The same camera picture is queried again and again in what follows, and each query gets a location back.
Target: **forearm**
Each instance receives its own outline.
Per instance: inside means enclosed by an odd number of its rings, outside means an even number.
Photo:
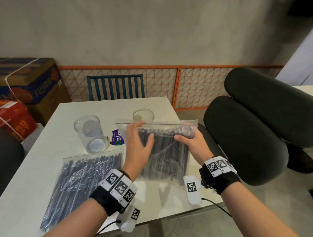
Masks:
[[[221,197],[243,236],[298,236],[240,182],[229,185]]]
[[[94,199],[88,199],[44,237],[94,237],[108,215]]]

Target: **ziplock bag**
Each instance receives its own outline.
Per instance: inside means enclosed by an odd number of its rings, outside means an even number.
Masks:
[[[129,119],[117,119],[116,125],[125,141]],[[146,122],[139,128],[139,137],[145,146],[148,136],[154,133],[154,145],[149,161],[141,172],[141,177],[151,180],[174,180],[184,185],[183,177],[187,172],[189,148],[174,139],[175,135],[193,138],[198,120],[182,120],[180,122]]]
[[[63,159],[40,230],[44,233],[89,198],[111,169],[120,169],[124,149]]]

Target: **concrete wall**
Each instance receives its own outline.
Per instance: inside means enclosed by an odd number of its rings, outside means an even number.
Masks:
[[[286,63],[312,28],[291,0],[0,0],[0,57],[62,65]]]

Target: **cardboard box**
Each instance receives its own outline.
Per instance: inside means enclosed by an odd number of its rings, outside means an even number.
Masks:
[[[27,105],[35,120],[45,125],[60,103],[72,101],[54,59],[40,58],[20,69],[33,60],[35,58],[0,60],[0,99],[16,100],[17,97]],[[16,70],[8,77],[11,92],[5,77]]]
[[[0,100],[0,117],[0,127],[20,142],[37,128],[37,124],[28,113],[26,106],[19,101]]]

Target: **wrist strap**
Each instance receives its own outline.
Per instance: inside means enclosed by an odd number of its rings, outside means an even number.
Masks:
[[[90,197],[95,199],[109,216],[116,211],[123,213],[137,192],[137,187],[128,175],[117,169],[110,170],[98,185]]]
[[[240,182],[235,168],[222,156],[207,160],[199,172],[201,179],[219,195],[232,183]]]

